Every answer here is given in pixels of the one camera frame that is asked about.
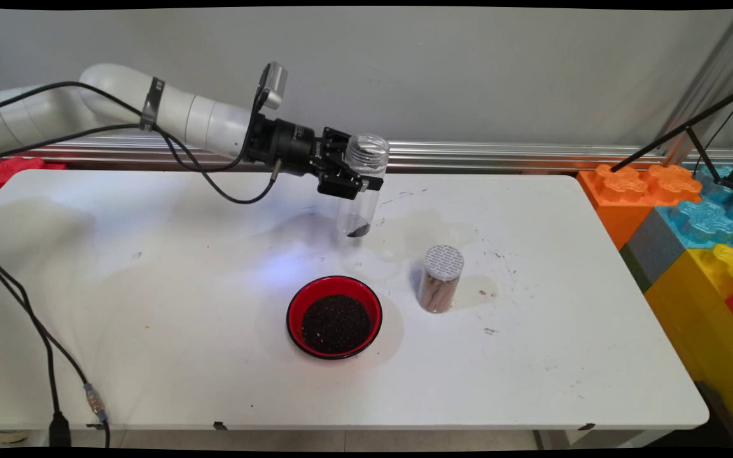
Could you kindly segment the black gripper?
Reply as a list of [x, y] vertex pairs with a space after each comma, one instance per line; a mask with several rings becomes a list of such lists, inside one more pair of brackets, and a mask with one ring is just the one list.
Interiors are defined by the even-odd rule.
[[318, 178], [318, 193], [354, 200], [365, 191], [381, 191], [384, 180], [359, 173], [347, 164], [344, 153], [351, 138], [351, 134], [330, 127], [317, 136], [313, 128], [269, 120], [257, 113], [248, 125], [242, 159], [261, 162], [270, 169], [280, 163], [281, 173], [313, 174]]

